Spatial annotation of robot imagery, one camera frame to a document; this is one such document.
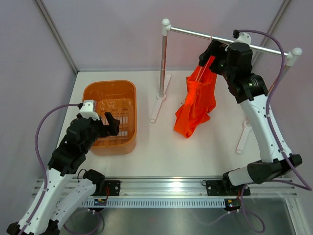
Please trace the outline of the pink clothes hanger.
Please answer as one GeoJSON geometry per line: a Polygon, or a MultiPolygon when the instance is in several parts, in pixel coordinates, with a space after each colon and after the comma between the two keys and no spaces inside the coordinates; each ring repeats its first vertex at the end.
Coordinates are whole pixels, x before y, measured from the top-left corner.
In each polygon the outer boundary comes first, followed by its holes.
{"type": "Polygon", "coordinates": [[[210,59],[208,60],[208,62],[206,63],[204,67],[197,65],[194,70],[195,72],[194,81],[202,82],[202,83],[210,81],[212,79],[211,77],[214,76],[215,74],[209,69],[209,67],[210,67],[210,59]]]}

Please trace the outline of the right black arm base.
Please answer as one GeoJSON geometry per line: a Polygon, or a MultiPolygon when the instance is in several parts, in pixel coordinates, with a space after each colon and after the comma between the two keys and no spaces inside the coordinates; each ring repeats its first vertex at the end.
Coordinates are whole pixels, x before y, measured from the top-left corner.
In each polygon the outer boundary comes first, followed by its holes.
{"type": "Polygon", "coordinates": [[[208,196],[240,196],[242,190],[246,190],[244,195],[250,195],[250,189],[247,186],[234,186],[231,184],[228,172],[217,180],[202,180],[201,185],[206,188],[208,196]]]}

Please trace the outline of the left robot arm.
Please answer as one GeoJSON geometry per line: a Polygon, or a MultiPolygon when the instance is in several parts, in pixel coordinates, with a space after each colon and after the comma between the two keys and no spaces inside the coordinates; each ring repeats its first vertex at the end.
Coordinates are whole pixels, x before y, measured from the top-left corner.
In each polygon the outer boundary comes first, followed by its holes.
{"type": "Polygon", "coordinates": [[[81,115],[70,123],[66,135],[52,153],[40,192],[24,217],[8,226],[8,234],[58,235],[83,201],[92,194],[104,192],[105,176],[90,169],[78,186],[60,204],[57,203],[97,139],[118,135],[120,121],[114,119],[110,112],[105,113],[105,118],[107,125],[103,124],[101,118],[85,118],[81,115]]]}

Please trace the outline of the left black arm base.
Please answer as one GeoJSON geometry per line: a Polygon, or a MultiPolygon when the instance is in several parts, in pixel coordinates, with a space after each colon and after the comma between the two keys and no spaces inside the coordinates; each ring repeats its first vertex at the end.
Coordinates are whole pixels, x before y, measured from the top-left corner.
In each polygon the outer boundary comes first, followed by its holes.
{"type": "Polygon", "coordinates": [[[119,196],[120,194],[120,180],[107,180],[105,176],[93,169],[86,171],[83,179],[91,180],[96,186],[95,192],[92,196],[119,196]]]}

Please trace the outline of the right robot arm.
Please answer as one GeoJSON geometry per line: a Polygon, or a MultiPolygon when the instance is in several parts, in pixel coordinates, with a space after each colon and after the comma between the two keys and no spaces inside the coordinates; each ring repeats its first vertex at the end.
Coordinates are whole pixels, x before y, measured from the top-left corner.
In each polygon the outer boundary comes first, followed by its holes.
{"type": "Polygon", "coordinates": [[[226,194],[233,194],[245,184],[273,180],[302,164],[301,156],[293,154],[284,142],[273,112],[267,106],[268,90],[263,78],[251,71],[252,56],[249,44],[227,45],[217,40],[199,56],[199,65],[212,59],[210,70],[225,78],[230,93],[249,119],[260,151],[260,160],[222,175],[216,186],[226,194]]]}

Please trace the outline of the orange shorts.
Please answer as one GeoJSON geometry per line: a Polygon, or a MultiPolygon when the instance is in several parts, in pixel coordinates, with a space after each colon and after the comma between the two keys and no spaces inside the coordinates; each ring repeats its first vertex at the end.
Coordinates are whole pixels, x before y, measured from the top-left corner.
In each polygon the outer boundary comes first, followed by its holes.
{"type": "Polygon", "coordinates": [[[186,78],[187,95],[184,104],[176,111],[174,131],[185,138],[195,129],[210,120],[209,113],[216,107],[215,87],[217,74],[207,82],[196,82],[195,72],[186,78]]]}

